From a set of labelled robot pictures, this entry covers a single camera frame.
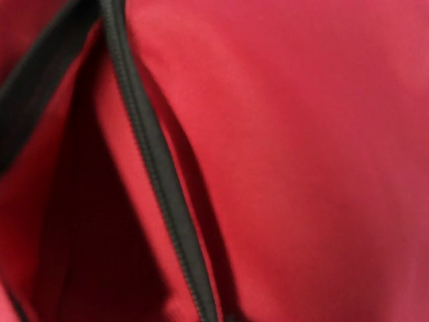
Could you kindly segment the red backpack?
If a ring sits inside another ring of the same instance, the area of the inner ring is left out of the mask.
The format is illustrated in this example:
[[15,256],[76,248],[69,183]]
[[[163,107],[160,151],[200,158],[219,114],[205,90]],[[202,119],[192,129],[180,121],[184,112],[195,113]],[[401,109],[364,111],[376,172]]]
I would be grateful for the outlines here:
[[427,1],[2,1],[2,321],[427,321]]

